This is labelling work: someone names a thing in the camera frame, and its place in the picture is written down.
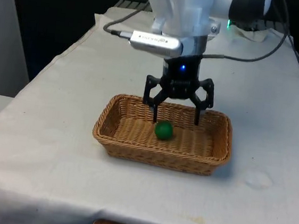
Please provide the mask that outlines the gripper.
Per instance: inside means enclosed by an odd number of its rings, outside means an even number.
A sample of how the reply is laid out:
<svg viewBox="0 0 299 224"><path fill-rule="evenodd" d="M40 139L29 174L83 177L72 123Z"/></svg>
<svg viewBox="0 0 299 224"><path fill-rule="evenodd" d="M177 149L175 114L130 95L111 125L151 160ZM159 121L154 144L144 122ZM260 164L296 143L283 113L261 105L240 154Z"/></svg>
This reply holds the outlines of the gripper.
<svg viewBox="0 0 299 224"><path fill-rule="evenodd" d="M157 122L158 106L168 97L189 99L195 105L194 124L198 126L201 112L213 108L214 83L212 79L199 81L198 72L202 57L181 56L177 58L164 59L163 75L158 79L152 75L146 77L143 93L143 104L153 110L153 122ZM150 92L156 86L160 86L159 93L151 97ZM196 91L202 87L206 92L205 100L201 101Z"/></svg>

